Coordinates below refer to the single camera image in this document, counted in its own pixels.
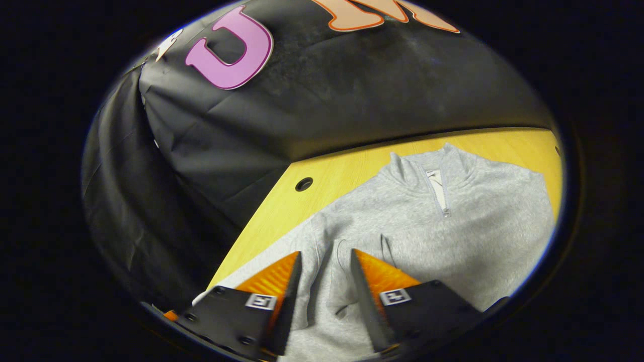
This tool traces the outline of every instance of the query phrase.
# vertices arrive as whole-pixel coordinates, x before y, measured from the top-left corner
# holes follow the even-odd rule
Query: white logo
[[[183,29],[177,30],[173,35],[170,35],[166,40],[164,40],[158,46],[159,54],[156,56],[155,62],[158,62],[161,57],[167,52],[168,49],[175,43],[176,37],[178,37],[183,32]]]

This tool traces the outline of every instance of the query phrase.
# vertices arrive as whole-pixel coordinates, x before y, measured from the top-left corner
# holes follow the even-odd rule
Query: wooden table
[[[557,141],[546,129],[459,131],[354,148],[292,163],[241,232],[209,287],[253,259],[297,224],[375,176],[389,163],[390,152],[405,156],[435,151],[445,142],[490,160],[542,173],[554,217],[559,215],[562,162],[555,149]],[[302,192],[296,191],[296,184],[306,177],[313,178],[313,184]]]

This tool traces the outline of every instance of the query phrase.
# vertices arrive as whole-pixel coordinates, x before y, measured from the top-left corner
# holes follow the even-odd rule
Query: gray sweatshirt
[[[355,361],[374,352],[351,280],[351,248],[421,283],[441,280],[483,311],[528,278],[553,229],[543,175],[445,143],[433,152],[392,153],[377,175],[299,224],[220,285],[235,288],[301,251],[291,333],[279,360]]]

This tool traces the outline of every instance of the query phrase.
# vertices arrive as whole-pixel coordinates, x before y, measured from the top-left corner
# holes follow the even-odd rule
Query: collar
[[[446,189],[455,189],[468,184],[473,178],[479,157],[445,144],[436,151],[400,157],[391,152],[391,162],[384,166],[379,175],[396,182],[414,193],[430,193],[427,171],[440,170]]]

